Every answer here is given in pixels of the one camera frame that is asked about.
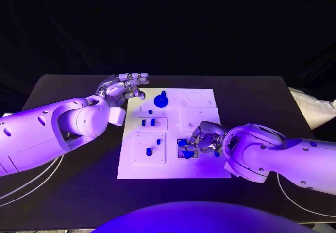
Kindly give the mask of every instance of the white cloth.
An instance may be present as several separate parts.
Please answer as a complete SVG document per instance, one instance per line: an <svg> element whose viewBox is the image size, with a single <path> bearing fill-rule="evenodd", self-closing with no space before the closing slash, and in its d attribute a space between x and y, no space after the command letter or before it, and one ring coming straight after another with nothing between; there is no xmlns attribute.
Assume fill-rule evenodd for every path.
<svg viewBox="0 0 336 233"><path fill-rule="evenodd" d="M291 87L288 90L310 128L314 129L336 117L336 100L327 102Z"/></svg>

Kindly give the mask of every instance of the cable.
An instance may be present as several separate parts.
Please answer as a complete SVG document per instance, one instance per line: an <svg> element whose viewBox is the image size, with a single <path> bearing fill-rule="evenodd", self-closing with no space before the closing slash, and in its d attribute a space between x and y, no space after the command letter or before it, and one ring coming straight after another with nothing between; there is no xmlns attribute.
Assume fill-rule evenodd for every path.
<svg viewBox="0 0 336 233"><path fill-rule="evenodd" d="M49 170L50 166L55 164L56 160L59 158L56 158L52 162L52 164L49 165L49 167L46 168L46 170L23 185L20 186L16 190L13 190L11 192L8 192L7 194L4 194L0 199L6 198L10 194L13 194L16 191L19 191L21 188L24 188L33 181L36 181L36 179L44 174L44 172Z"/></svg>
<svg viewBox="0 0 336 233"><path fill-rule="evenodd" d="M285 195L285 197L288 198L288 200L293 202L293 204L294 204L297 207L300 207L303 210L308 211L310 213L313 213L313 214L316 214L316 215L321 215L321 216L326 216L326 217L336 217L336 216L333 216L333 215L320 214L320 213L317 213L317 212L314 212L314 211L307 210L306 208L303 208L303 207L290 199L288 195L285 194L284 189L282 189L281 184L280 184L280 179L278 179L278 186L280 186L280 189L281 189L281 191L282 191L282 194Z"/></svg>
<svg viewBox="0 0 336 233"><path fill-rule="evenodd" d="M21 199L27 194L30 194L30 193L43 185L43 183L49 180L49 178L50 178L52 175L55 174L55 171L57 170L57 167L59 167L59 165L60 165L60 162L62 162L62 160L63 160L63 157L65 157L65 156L62 155L60 160L59 160L59 163L57 163L57 166L56 166L53 172L50 173L50 175L47 176L47 178L44 179L44 181L40 183L40 185L39 185L32 191L29 191L24 195L21 195L19 198L16 198L14 200L11 200L11 201L7 202L6 204L0 205L0 207L3 207L4 205L7 205L7 204L13 203L14 201L17 201L19 199Z"/></svg>

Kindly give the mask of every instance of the robotic hand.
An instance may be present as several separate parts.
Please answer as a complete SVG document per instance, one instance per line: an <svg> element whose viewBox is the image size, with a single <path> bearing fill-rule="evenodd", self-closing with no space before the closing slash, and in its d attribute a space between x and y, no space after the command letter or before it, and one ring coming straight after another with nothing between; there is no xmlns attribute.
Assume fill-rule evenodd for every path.
<svg viewBox="0 0 336 233"><path fill-rule="evenodd" d="M287 139L256 124L228 130L203 121L181 151L218 152L226 158L223 168L235 175L262 183L269 171L297 186L336 195L336 143Z"/></svg>
<svg viewBox="0 0 336 233"><path fill-rule="evenodd" d="M96 93L29 109L0 119L0 176L29 170L91 142L107 124L122 125L125 99L144 92L147 73L111 75Z"/></svg>

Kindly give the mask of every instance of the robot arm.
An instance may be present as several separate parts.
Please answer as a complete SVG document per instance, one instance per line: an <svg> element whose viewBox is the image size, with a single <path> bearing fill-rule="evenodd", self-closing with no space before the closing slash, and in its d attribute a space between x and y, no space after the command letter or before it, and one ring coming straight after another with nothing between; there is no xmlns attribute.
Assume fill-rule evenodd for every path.
<svg viewBox="0 0 336 233"><path fill-rule="evenodd" d="M0 176L29 170L91 142L107 124L122 125L127 98L145 98L147 74L109 76L86 98L73 98L0 119Z"/></svg>
<svg viewBox="0 0 336 233"><path fill-rule="evenodd" d="M336 143L287 139L255 124L231 130L222 127L218 131L218 128L218 124L202 122L190 144L180 150L218 152L226 158L223 168L254 182L262 183L274 171L297 186L336 195Z"/></svg>

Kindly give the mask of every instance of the black table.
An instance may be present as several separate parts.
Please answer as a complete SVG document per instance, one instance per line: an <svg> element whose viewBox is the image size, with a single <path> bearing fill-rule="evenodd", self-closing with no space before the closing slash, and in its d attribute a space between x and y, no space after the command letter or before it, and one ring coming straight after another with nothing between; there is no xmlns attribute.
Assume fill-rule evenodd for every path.
<svg viewBox="0 0 336 233"><path fill-rule="evenodd" d="M44 75L34 86L24 109L89 96L105 77L107 75ZM280 77L150 76L147 88L212 88L222 125L235 127L256 123L278 130L290 138L313 138ZM334 218L314 215L291 204L278 188L274 173L265 183L249 182L241 177L117 180L121 138L122 127L108 125L96 140L66 154L44 185L23 199L1 207L0 229L95 228L132 210L186 200L235 203L297 222L334 221ZM0 177L1 194L26 183L46 166ZM1 203L19 197L42 181L43 178L1 200ZM297 187L282 177L281 183L300 205L313 211L336 215L333 195Z"/></svg>

